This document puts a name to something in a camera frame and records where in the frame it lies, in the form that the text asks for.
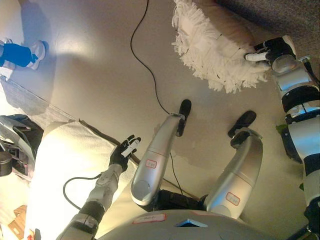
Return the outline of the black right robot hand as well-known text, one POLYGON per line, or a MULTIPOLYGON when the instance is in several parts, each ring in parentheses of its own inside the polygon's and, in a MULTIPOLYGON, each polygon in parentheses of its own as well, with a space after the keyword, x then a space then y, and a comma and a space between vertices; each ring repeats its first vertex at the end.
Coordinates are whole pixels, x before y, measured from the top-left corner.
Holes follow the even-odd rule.
POLYGON ((247 53, 244 59, 250 62, 264 62, 270 65, 281 56, 297 59, 295 45, 289 35, 265 40, 254 46, 255 52, 247 53))

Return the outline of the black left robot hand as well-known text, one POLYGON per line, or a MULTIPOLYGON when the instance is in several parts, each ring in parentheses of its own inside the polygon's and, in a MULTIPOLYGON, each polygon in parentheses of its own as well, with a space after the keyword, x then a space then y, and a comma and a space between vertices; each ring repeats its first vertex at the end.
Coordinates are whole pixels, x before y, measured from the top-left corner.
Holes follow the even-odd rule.
POLYGON ((113 150, 110 156, 109 165, 120 165, 122 172, 125 172, 128 168, 129 158, 137 151, 141 140, 141 137, 135 137, 134 134, 130 135, 113 150))

